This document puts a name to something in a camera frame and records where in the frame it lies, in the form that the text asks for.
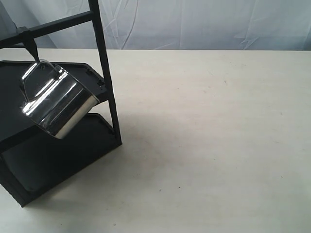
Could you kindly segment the shiny stainless steel mug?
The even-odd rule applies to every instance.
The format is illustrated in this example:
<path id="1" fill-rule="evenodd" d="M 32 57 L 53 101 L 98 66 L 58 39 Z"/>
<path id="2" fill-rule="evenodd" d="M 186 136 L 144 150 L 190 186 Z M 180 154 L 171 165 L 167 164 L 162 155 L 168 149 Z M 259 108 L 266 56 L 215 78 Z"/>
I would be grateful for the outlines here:
<path id="1" fill-rule="evenodd" d="M 32 97 L 27 94 L 26 82 L 40 67 L 51 71 L 48 81 Z M 36 126 L 54 138 L 63 139 L 97 104 L 99 99 L 78 79 L 59 65 L 39 60 L 30 65 L 19 81 L 25 98 L 22 113 Z"/>

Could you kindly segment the black two-tier rack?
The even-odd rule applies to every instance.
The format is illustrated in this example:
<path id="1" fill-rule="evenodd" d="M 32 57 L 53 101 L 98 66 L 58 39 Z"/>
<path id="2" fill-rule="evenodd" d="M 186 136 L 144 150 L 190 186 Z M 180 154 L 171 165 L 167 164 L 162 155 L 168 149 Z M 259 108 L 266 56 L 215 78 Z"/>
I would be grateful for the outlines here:
<path id="1" fill-rule="evenodd" d="M 17 28 L 1 39 L 0 47 L 21 43 L 32 61 L 0 63 L 0 184 L 25 206 L 78 171 L 122 144 L 98 2 L 89 10 L 36 27 Z M 89 64 L 53 62 L 38 55 L 35 39 L 86 22 L 91 22 L 102 74 Z M 19 81 L 36 61 L 59 65 L 85 85 L 100 101 L 63 138 L 57 139 L 36 126 L 22 111 L 25 98 Z M 51 69 L 40 67 L 26 82 L 34 96 L 48 81 Z"/>

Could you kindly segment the white backdrop cloth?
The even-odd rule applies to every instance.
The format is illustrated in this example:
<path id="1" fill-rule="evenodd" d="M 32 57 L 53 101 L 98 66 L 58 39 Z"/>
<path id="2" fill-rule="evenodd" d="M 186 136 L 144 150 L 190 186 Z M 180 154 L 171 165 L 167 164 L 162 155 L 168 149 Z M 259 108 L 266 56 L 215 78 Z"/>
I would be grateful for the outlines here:
<path id="1" fill-rule="evenodd" d="M 99 0 L 107 49 L 311 50 L 310 0 Z M 1 0 L 0 37 L 89 10 L 87 0 Z M 92 23 L 36 39 L 96 49 Z"/>

